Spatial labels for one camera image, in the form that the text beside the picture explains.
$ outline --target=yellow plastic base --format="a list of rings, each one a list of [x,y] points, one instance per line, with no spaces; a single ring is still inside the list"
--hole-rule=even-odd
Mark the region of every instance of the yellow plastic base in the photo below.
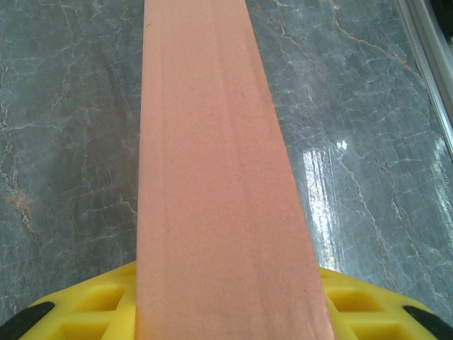
[[[435,340],[403,306],[430,310],[408,297],[321,269],[338,340]],[[21,340],[133,340],[135,262],[53,293],[55,304]]]

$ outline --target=gray marble surface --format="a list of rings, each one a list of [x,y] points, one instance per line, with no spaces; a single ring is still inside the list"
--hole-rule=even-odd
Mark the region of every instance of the gray marble surface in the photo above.
[[[453,319],[453,163],[392,0],[247,0],[322,266]],[[135,257],[142,0],[0,0],[0,322]]]

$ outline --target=marble floor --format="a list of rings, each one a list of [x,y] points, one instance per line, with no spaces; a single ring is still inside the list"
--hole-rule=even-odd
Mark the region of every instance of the marble floor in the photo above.
[[[247,0],[319,263],[453,319],[453,163],[393,0]],[[135,258],[143,0],[0,0],[0,323]]]

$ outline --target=cardboard strip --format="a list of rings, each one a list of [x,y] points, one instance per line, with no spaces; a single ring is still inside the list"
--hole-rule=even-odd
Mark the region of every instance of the cardboard strip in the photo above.
[[[137,338],[333,339],[244,0],[147,0]]]

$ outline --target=black rubber edge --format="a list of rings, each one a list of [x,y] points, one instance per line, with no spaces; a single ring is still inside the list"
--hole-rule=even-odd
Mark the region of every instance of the black rubber edge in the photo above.
[[[19,340],[21,336],[50,312],[53,307],[55,307],[53,302],[43,302],[39,305],[21,310],[0,326],[0,339]]]
[[[424,326],[437,340],[453,340],[453,328],[437,315],[414,306],[403,307],[419,324]]]

